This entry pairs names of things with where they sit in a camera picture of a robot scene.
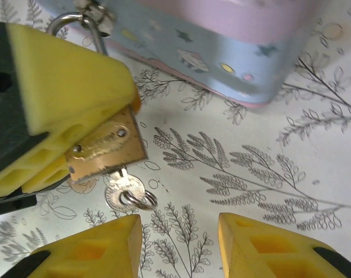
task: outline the white tablecloth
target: white tablecloth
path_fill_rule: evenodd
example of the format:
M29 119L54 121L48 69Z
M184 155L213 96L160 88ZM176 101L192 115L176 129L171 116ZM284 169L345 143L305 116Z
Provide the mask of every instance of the white tablecloth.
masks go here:
M351 261L351 0L335 6L277 99L258 110L109 50L143 101L149 159L129 173L159 199L157 210L137 211L140 278L222 277L221 212L322 240ZM0 0L0 21L44 30L49 20L34 0ZM94 49L88 33L60 36ZM123 216L105 204L104 188L105 178L65 182L37 206L0 215L0 275L37 247Z

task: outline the key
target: key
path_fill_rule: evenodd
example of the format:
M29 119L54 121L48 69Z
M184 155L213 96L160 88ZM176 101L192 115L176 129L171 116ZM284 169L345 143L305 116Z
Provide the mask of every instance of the key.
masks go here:
M128 174L125 168L109 175L105 199L110 208L123 213L134 209L153 210L158 205L155 195L146 191L142 181Z

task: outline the metal clasp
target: metal clasp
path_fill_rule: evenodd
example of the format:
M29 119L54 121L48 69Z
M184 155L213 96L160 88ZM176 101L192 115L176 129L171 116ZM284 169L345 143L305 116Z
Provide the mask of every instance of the metal clasp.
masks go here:
M94 20L82 13L64 13L58 17L56 17L49 24L46 33L56 36L57 33L67 24L73 22L80 22L84 27L88 28L88 30L92 33L92 40L96 45L97 52L108 56L107 49L105 47L105 43L100 36L100 32L98 30L97 24Z

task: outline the yellow plastic block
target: yellow plastic block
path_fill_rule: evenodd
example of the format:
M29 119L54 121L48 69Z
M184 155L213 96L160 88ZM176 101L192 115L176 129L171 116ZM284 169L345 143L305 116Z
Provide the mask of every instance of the yellow plastic block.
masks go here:
M221 213L218 239L225 278L344 278L313 250L330 246L263 222Z
M46 184L42 177L56 172L36 177L39 172L50 172L49 165L74 143L138 102L131 73L120 61L30 27L8 24L7 29L29 134L49 136L0 172L0 197L33 177ZM23 189L36 191L31 184Z
M137 278L141 246L140 216L125 216L35 250L51 254L28 278Z

